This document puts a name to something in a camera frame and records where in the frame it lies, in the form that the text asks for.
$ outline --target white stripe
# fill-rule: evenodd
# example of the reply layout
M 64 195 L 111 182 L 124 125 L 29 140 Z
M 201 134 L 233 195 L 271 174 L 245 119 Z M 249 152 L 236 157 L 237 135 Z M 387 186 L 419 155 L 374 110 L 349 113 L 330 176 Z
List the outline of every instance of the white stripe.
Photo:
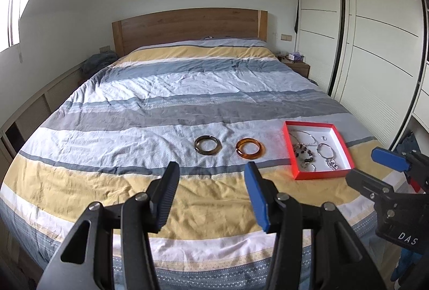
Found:
M 335 123 L 346 142 L 370 135 L 356 122 L 353 115 L 347 113 L 294 119 Z M 265 153 L 256 162 L 289 158 L 281 130 L 285 120 L 286 118 L 88 132 L 40 127 L 22 147 L 22 151 L 55 162 L 93 167 L 165 168 L 171 160 L 181 167 L 243 165 L 247 160 L 235 153 L 235 144 L 249 134 L 265 146 Z M 195 139 L 205 134 L 216 136 L 222 143 L 216 156 L 203 156 L 194 150 Z
M 298 74 L 285 71 L 220 71 L 169 73 L 145 78 L 111 81 L 93 85 L 91 80 L 75 91 L 69 101 L 100 102 L 140 99 L 156 96 L 202 95 L 220 93 L 253 93 L 258 91 L 319 90 L 317 86 Z
M 39 225 L 57 235 L 57 241 L 63 241 L 73 227 L 72 222 L 60 219 L 27 202 L 12 191 L 5 183 L 1 186 L 0 198 L 8 206 L 12 205 L 11 208 L 18 212 L 18 215 L 27 223 L 30 222 L 32 227 L 38 229 L 36 226 Z
M 405 178 L 402 173 L 391 172 L 385 182 L 400 187 Z M 58 241 L 64 237 L 72 227 L 72 223 L 38 209 L 33 204 L 17 196 L 5 184 L 1 187 L 0 198 L 6 198 L 27 221 L 33 221 L 38 225 L 59 235 Z M 358 214 L 368 211 L 371 213 L 373 203 L 359 196 L 350 203 L 341 204 L 338 209 L 345 218 L 350 221 Z M 304 246 L 309 245 L 309 231 L 304 231 Z M 232 258 L 245 256 L 250 253 L 268 250 L 274 245 L 275 234 L 265 234 L 263 231 L 243 234 L 233 237 L 222 237 L 205 240 L 174 240 L 167 238 L 150 238 L 152 256 L 158 262 L 176 263 L 204 263 L 218 261 L 218 269 L 223 268 L 223 262 Z M 114 235 L 113 247 L 116 255 L 120 255 L 121 238 Z

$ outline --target brown bangle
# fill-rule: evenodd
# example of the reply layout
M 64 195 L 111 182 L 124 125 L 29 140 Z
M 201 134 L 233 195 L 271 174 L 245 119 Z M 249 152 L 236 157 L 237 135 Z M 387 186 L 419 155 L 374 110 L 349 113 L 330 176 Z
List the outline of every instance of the brown bangle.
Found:
M 212 140 L 212 141 L 214 141 L 216 143 L 216 147 L 213 150 L 204 151 L 199 146 L 199 143 L 202 140 Z M 220 141 L 218 139 L 216 139 L 214 136 L 211 136 L 211 135 L 200 136 L 199 138 L 196 138 L 195 142 L 194 142 L 194 149 L 195 149 L 195 151 L 197 151 L 199 154 L 203 154 L 205 156 L 210 156 L 212 154 L 218 153 L 221 147 L 222 147 L 222 145 L 220 144 Z
M 246 144 L 248 142 L 251 142 L 251 143 L 257 145 L 258 151 L 256 151 L 255 153 L 245 153 L 245 152 L 243 152 L 241 150 L 241 146 L 243 146 L 244 144 Z M 255 140 L 255 139 L 244 138 L 244 139 L 241 139 L 239 142 L 237 142 L 237 145 L 235 145 L 235 150 L 237 151 L 237 154 L 241 158 L 244 158 L 244 159 L 256 159 L 256 158 L 261 157 L 261 155 L 262 155 L 262 144 L 259 141 Z

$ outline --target dark stone bangle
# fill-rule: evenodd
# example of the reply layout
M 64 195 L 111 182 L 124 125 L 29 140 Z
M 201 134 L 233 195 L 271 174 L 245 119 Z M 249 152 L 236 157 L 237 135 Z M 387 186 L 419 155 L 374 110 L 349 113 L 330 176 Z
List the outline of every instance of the dark stone bangle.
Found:
M 203 140 L 212 140 L 212 141 L 216 142 L 216 147 L 213 150 L 209 150 L 209 151 L 202 150 L 201 147 L 199 146 L 199 143 Z M 222 145 L 220 144 L 220 141 L 211 135 L 200 136 L 199 138 L 196 138 L 195 142 L 194 142 L 195 151 L 197 151 L 199 154 L 203 154 L 205 156 L 210 156 L 212 154 L 216 154 L 219 152 L 219 150 L 221 148 L 222 148 Z

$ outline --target electrical outlet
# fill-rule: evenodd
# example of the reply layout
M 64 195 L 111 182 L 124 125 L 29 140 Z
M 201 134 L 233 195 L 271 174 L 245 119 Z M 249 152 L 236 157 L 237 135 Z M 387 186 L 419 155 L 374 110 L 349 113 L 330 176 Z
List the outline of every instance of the electrical outlet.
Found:
M 280 39 L 282 41 L 292 41 L 292 36 L 291 35 L 283 35 L 280 37 Z
M 100 47 L 100 53 L 106 53 L 110 51 L 110 45 L 105 45 L 104 47 Z

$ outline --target sliding door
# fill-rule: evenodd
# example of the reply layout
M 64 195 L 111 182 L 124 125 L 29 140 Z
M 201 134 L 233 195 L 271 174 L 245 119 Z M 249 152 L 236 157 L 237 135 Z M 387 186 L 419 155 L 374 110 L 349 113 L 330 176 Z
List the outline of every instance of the sliding door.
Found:
M 422 62 L 422 0 L 348 0 L 335 99 L 389 147 L 413 102 Z
M 340 32 L 341 0 L 299 0 L 297 51 L 310 65 L 309 78 L 328 92 Z

